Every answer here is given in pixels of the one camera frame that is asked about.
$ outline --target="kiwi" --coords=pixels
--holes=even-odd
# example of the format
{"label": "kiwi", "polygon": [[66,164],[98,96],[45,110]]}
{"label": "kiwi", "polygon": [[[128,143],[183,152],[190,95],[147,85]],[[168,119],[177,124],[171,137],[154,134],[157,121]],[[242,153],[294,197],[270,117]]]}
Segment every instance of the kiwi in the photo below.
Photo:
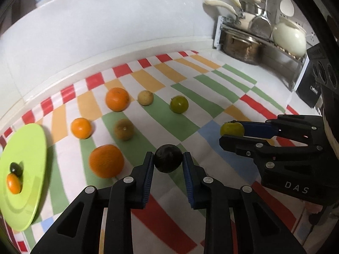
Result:
{"label": "kiwi", "polygon": [[138,94],[138,102],[142,106],[148,106],[153,103],[154,96],[150,91],[141,91]]}
{"label": "kiwi", "polygon": [[129,140],[134,135],[134,125],[129,119],[120,119],[114,126],[115,136],[123,141]]}

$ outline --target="small round fruit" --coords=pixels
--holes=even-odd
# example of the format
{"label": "small round fruit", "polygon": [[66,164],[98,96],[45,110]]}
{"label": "small round fruit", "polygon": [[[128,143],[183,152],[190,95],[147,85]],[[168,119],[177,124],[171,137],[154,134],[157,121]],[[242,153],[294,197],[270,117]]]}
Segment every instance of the small round fruit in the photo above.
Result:
{"label": "small round fruit", "polygon": [[10,165],[10,172],[15,174],[17,177],[22,176],[22,168],[20,167],[19,164],[12,162]]}
{"label": "small round fruit", "polygon": [[189,102],[187,101],[186,97],[177,95],[176,97],[172,98],[170,108],[173,112],[182,114],[189,108]]}
{"label": "small round fruit", "polygon": [[226,122],[220,127],[220,135],[244,136],[245,128],[239,122]]}
{"label": "small round fruit", "polygon": [[128,92],[122,88],[112,88],[107,92],[105,102],[112,111],[121,112],[129,104]]}
{"label": "small round fruit", "polygon": [[75,137],[79,139],[86,139],[92,134],[92,126],[87,119],[80,117],[73,120],[71,124],[71,131]]}
{"label": "small round fruit", "polygon": [[8,189],[11,191],[12,194],[19,194],[21,192],[21,184],[19,178],[15,174],[8,174],[6,183]]}
{"label": "small round fruit", "polygon": [[114,126],[114,134],[123,141],[129,140],[134,135],[134,125],[129,119],[120,119]]}
{"label": "small round fruit", "polygon": [[148,106],[153,103],[154,95],[150,91],[141,91],[138,94],[138,102],[142,106]]}
{"label": "small round fruit", "polygon": [[89,167],[98,177],[112,178],[123,169],[124,157],[114,145],[103,145],[90,153]]}
{"label": "small round fruit", "polygon": [[181,150],[172,144],[160,146],[154,153],[154,166],[162,173],[170,173],[177,169],[182,162]]}

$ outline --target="green plate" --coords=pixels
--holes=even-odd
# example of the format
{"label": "green plate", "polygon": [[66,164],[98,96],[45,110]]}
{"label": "green plate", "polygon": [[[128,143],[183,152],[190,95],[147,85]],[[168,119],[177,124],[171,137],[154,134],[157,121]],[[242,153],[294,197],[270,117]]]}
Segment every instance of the green plate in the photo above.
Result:
{"label": "green plate", "polygon": [[[10,164],[23,166],[22,190],[12,194],[6,177]],[[46,137],[38,124],[20,128],[9,140],[0,158],[0,210],[11,228],[23,231],[37,212],[46,168]]]}

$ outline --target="dish rack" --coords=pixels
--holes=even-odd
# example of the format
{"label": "dish rack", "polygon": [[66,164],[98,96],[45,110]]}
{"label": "dish rack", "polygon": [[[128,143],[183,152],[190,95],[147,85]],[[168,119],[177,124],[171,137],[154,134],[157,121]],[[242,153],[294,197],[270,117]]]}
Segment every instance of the dish rack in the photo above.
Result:
{"label": "dish rack", "polygon": [[269,46],[269,47],[272,47],[274,49],[279,50],[281,53],[285,54],[287,57],[291,58],[292,60],[294,60],[295,62],[298,63],[298,68],[297,68],[297,70],[294,74],[292,81],[290,82],[290,85],[289,85],[290,90],[294,90],[294,86],[296,84],[296,81],[297,81],[300,73],[301,73],[301,69],[304,65],[306,56],[299,57],[299,58],[295,57],[294,55],[290,54],[287,50],[284,50],[283,48],[276,45],[272,40],[266,40],[266,39],[260,38],[256,35],[250,34],[248,32],[245,32],[243,30],[240,30],[238,28],[233,27],[232,22],[233,22],[233,19],[231,19],[229,17],[225,17],[225,16],[222,16],[222,15],[220,15],[218,17],[217,28],[216,28],[216,33],[215,33],[215,37],[214,37],[214,47],[217,50],[221,50],[222,43],[220,43],[220,39],[221,39],[221,32],[222,31],[236,31],[238,33],[242,33],[246,36],[250,36],[250,37],[254,38],[255,40],[257,40],[258,42],[262,43],[265,46]]}

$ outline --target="small orange fruit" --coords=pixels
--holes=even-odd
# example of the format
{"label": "small orange fruit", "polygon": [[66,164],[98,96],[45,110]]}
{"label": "small orange fruit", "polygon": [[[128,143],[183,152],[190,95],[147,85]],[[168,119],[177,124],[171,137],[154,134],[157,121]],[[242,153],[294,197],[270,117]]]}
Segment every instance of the small orange fruit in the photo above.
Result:
{"label": "small orange fruit", "polygon": [[12,194],[19,194],[21,192],[21,184],[19,178],[15,174],[8,174],[6,182],[7,187],[12,192]]}
{"label": "small orange fruit", "polygon": [[112,88],[106,94],[106,105],[112,111],[121,112],[129,104],[128,92],[122,88]]}
{"label": "small orange fruit", "polygon": [[80,117],[73,120],[71,124],[71,131],[75,137],[79,139],[86,139],[92,134],[92,126],[87,119]]}
{"label": "small orange fruit", "polygon": [[124,167],[124,157],[114,145],[108,144],[94,149],[89,155],[89,168],[101,178],[112,178]]}

